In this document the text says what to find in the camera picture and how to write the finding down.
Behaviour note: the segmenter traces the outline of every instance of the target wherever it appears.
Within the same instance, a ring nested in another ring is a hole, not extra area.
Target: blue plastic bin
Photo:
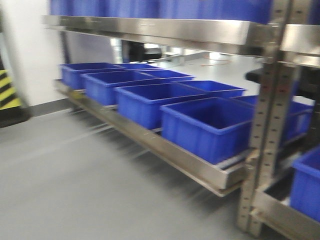
[[[210,97],[233,98],[242,96],[245,89],[210,80],[177,81],[176,84],[188,85],[206,92]]]
[[[160,79],[175,79],[175,81],[187,81],[187,80],[192,80],[195,77],[185,74],[185,73],[181,73],[178,71],[172,71],[172,70],[144,70],[144,71],[140,71],[141,73],[146,73],[146,74],[150,74],[152,76],[155,76],[156,78],[160,78]]]
[[[73,15],[105,17],[106,0],[73,0]]]
[[[240,96],[234,97],[233,100],[241,101],[246,105],[255,107],[258,102],[258,96]],[[282,141],[286,142],[290,139],[298,137],[307,132],[312,115],[313,106],[292,101],[288,117],[283,131]]]
[[[50,14],[58,16],[72,16],[73,0],[50,0]]]
[[[162,136],[212,164],[249,148],[252,107],[225,98],[162,106]]]
[[[106,16],[111,18],[132,18],[135,0],[107,0]]]
[[[160,0],[162,19],[213,19],[216,0]]]
[[[273,0],[217,0],[216,19],[267,24]]]
[[[178,0],[175,19],[199,19],[202,0]]]
[[[85,84],[81,74],[123,71],[124,68],[107,62],[74,63],[60,65],[62,82],[74,90],[84,89]]]
[[[132,17],[157,19],[159,17],[159,1],[161,0],[134,0]]]
[[[116,91],[118,112],[146,129],[161,127],[160,106],[205,98],[202,91],[177,84],[120,87]]]
[[[320,24],[320,0],[313,0],[311,12],[308,18],[308,24],[319,25]]]
[[[177,15],[177,0],[160,0],[159,18],[175,19]]]
[[[117,65],[130,71],[163,70],[163,68],[152,66],[146,63],[123,63]]]
[[[115,88],[160,84],[161,79],[138,71],[118,71],[85,74],[85,94],[104,106],[117,104]]]
[[[293,167],[295,175],[290,205],[320,222],[320,147],[301,156]]]
[[[220,0],[201,0],[199,19],[218,19]]]

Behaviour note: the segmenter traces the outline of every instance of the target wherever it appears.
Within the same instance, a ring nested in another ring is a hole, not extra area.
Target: epoxy floor
[[[216,71],[197,63],[184,72]],[[0,240],[253,239],[236,227],[239,191],[218,198],[84,111],[0,129],[0,189]]]

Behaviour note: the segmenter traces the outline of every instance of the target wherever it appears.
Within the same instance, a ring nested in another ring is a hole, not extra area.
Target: shelf upright post
[[[261,225],[252,219],[252,202],[255,189],[258,187],[261,158],[265,147],[265,139],[270,120],[271,109],[274,101],[277,76],[281,70],[280,45],[284,35],[285,26],[288,22],[293,0],[275,0],[272,7],[272,28],[269,39],[266,40],[264,50],[263,75],[260,79],[260,92],[255,115],[252,124],[250,147],[252,153],[247,157],[245,166],[247,178],[243,181],[237,224],[244,232],[249,231],[251,222]]]
[[[301,73],[300,67],[281,63],[284,53],[280,48],[285,27],[289,23],[305,23],[313,1],[280,2],[275,1],[273,14],[282,13],[282,16],[277,23],[270,23],[274,27],[273,41],[269,41],[265,48],[264,72],[250,142],[255,150],[246,160],[248,176],[242,185],[238,214],[238,226],[256,237],[260,235],[262,223],[251,216],[255,190],[261,186],[267,187],[274,178],[289,104],[296,79]]]

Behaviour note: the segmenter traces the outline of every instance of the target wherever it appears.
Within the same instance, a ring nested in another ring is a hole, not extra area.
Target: warning tape
[[[20,107],[21,102],[6,70],[0,71],[0,110]]]

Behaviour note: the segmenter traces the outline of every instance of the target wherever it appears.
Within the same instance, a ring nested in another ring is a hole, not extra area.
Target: metal shelf tray
[[[60,80],[55,81],[55,86],[73,104],[113,126],[217,196],[224,197],[241,186],[246,175],[244,159],[250,150],[212,165],[162,138],[155,131],[145,129],[122,117],[116,112],[115,106],[102,106],[87,98],[81,91],[71,90]]]
[[[320,68],[320,25],[288,24],[281,50],[285,63]]]
[[[270,26],[237,20],[43,16],[48,28],[133,42],[261,56]]]
[[[251,215],[291,240],[320,239],[320,222],[288,206],[291,184],[289,175],[268,189],[258,188]]]

